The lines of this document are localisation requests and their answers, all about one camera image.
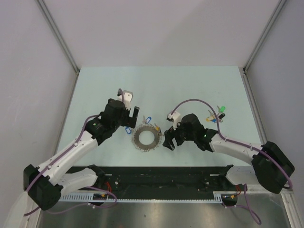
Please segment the metal key organizer ring disc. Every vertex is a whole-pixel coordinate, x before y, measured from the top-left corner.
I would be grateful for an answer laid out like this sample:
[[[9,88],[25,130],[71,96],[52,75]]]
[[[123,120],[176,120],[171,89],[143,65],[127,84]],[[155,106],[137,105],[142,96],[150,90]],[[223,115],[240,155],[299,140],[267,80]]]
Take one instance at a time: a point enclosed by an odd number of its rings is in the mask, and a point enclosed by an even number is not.
[[[157,132],[152,124],[141,124],[132,133],[132,143],[136,149],[149,152],[162,142],[162,131]]]

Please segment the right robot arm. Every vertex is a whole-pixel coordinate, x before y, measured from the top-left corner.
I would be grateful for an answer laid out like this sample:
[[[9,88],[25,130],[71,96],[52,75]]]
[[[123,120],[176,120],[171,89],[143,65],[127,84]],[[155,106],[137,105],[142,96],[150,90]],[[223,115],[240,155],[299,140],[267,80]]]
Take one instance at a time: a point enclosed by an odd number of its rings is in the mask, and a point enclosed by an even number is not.
[[[205,128],[195,114],[181,116],[174,112],[167,115],[167,120],[172,126],[164,132],[164,147],[173,151],[184,142],[194,142],[202,151],[225,154],[250,165],[249,168],[228,165],[219,178],[223,190],[239,184],[259,184],[278,194],[295,171],[294,165],[273,142],[247,144],[221,137],[217,130]]]

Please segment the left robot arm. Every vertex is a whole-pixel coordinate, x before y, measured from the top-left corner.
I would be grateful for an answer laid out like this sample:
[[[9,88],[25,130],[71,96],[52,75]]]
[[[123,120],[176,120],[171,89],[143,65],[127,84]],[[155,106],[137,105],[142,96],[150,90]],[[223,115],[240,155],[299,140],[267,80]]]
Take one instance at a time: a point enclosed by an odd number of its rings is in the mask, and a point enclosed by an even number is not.
[[[81,188],[101,189],[105,184],[104,172],[91,165],[80,172],[68,170],[82,157],[100,146],[121,127],[135,128],[140,108],[130,114],[130,101],[109,99],[105,109],[86,118],[82,130],[69,146],[35,167],[23,171],[23,188],[43,211],[51,209],[61,196]]]

